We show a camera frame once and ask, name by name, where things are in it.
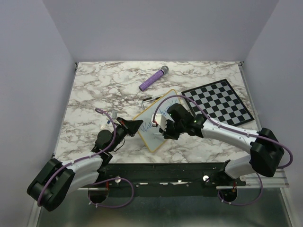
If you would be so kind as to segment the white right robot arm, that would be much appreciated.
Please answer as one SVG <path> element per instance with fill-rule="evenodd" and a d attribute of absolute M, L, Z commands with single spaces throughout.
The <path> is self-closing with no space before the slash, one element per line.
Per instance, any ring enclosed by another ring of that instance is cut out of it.
<path fill-rule="evenodd" d="M 193 116 L 181 104 L 173 104 L 168 109 L 171 119 L 162 117 L 159 132 L 165 139 L 178 140 L 180 134 L 219 140 L 245 152 L 247 156 L 228 160 L 217 174 L 218 181 L 229 185 L 242 175 L 258 173 L 273 177 L 284 155 L 273 132 L 263 128 L 261 131 L 247 131 L 213 119 L 202 114 Z"/>

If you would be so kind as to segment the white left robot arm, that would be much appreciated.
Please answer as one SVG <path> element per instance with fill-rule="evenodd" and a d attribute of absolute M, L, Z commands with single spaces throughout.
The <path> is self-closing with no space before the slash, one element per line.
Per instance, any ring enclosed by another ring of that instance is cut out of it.
<path fill-rule="evenodd" d="M 47 211 L 56 209 L 66 195 L 89 184 L 101 186 L 105 175 L 100 170 L 112 159 L 111 152 L 125 139 L 133 137 L 143 120 L 117 118 L 113 131 L 101 130 L 88 155 L 61 162 L 50 159 L 27 188 L 27 194 Z"/>

